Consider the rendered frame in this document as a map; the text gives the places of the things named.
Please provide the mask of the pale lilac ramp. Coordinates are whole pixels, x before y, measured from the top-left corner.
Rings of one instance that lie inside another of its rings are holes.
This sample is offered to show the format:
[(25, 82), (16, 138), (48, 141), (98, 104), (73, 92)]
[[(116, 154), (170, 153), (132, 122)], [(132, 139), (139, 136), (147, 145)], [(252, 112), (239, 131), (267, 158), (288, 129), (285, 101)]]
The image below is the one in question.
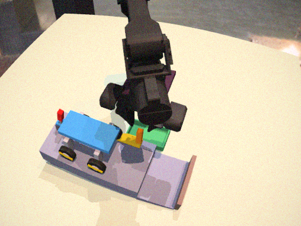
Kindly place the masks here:
[(143, 141), (137, 148), (115, 140), (110, 153), (103, 152), (105, 172), (97, 173), (87, 166), (95, 148), (73, 140), (75, 160), (59, 154), (65, 136), (58, 133), (56, 123), (39, 150), (44, 160), (139, 201), (173, 210), (181, 207), (196, 155), (187, 162), (156, 152), (156, 144)]

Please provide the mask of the yellow wedge with orange handle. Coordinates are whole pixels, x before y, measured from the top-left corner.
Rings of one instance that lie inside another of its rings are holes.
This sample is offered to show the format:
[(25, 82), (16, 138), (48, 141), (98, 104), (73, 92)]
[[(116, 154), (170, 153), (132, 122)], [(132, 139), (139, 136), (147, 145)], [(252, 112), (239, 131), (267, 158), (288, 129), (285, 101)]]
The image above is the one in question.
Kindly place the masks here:
[(130, 134), (123, 134), (120, 139), (117, 141), (120, 141), (122, 143), (129, 144), (130, 146), (140, 148), (142, 142), (143, 142), (143, 129), (138, 128), (136, 132), (136, 136), (130, 135)]

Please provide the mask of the green tray floor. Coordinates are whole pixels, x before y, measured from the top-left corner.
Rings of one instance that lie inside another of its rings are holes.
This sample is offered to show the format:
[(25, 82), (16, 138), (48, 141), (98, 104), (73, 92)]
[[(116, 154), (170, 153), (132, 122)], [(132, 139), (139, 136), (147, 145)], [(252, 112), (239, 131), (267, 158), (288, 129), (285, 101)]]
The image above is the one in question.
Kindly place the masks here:
[(136, 132), (137, 132), (138, 128), (143, 129), (143, 141), (146, 141), (151, 144), (157, 144), (157, 145), (163, 146), (168, 132), (158, 130), (158, 129), (154, 129), (154, 130), (148, 132), (147, 126), (134, 123), (129, 134), (136, 136)]

